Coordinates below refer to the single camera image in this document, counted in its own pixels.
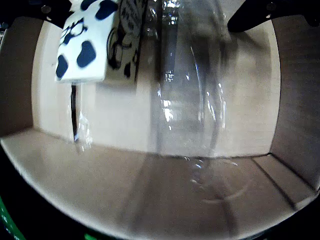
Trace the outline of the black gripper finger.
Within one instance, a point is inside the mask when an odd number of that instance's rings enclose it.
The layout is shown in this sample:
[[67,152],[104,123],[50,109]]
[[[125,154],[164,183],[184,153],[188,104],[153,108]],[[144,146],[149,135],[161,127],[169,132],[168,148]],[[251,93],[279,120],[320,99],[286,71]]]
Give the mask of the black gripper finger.
[[15,0],[13,12],[16,17],[30,17],[63,28],[73,14],[69,0]]
[[246,0],[227,23],[231,33],[250,30],[269,20],[301,15],[311,27],[320,25],[318,0]]

